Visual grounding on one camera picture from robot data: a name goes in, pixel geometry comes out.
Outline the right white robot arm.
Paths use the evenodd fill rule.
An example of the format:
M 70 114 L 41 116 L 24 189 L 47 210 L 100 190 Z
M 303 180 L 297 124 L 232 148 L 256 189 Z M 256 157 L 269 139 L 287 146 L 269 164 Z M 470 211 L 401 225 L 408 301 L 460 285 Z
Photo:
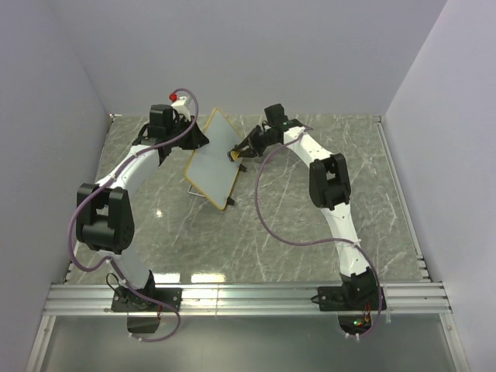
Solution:
M 330 303 L 346 309 L 369 308 L 373 300 L 381 300 L 377 271 L 360 245 L 360 239 L 351 215 L 351 183 L 346 158 L 331 153 L 311 137 L 310 126 L 298 119 L 289 119 L 281 104 L 264 109 L 266 120 L 228 152 L 230 161 L 263 157 L 273 145 L 279 147 L 264 157 L 255 181 L 254 203 L 257 216 L 264 229 L 278 241 L 291 246 L 316 246 L 332 243 L 339 258 L 342 284 L 336 299 L 327 296 L 319 303 Z M 308 168 L 308 193 L 313 205 L 327 222 L 331 237 L 311 242 L 292 242 L 278 236 L 266 224 L 259 206 L 259 183 L 262 170 L 275 154 L 289 149 Z

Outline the white whiteboard with yellow frame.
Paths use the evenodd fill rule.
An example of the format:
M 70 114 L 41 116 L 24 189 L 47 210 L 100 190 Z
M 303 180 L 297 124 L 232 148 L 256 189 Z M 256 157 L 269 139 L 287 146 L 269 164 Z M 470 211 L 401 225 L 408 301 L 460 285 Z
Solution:
M 203 133 L 209 143 L 193 151 L 184 169 L 184 178 L 222 211 L 233 204 L 230 196 L 242 162 L 231 161 L 228 153 L 241 142 L 241 135 L 218 108 L 212 111 Z

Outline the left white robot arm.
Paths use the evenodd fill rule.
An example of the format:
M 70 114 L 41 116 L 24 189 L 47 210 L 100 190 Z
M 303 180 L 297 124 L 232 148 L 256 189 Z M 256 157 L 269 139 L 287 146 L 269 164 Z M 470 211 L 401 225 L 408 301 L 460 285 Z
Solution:
M 70 232 L 90 250 L 112 265 L 129 302 L 147 312 L 157 302 L 151 270 L 131 249 L 135 223 L 131 197 L 139 186 L 165 161 L 175 147 L 196 150 L 208 144 L 198 128 L 186 97 L 171 104 L 152 105 L 149 120 L 133 140 L 125 159 L 96 184 L 82 184 L 77 190 L 77 209 L 70 220 Z

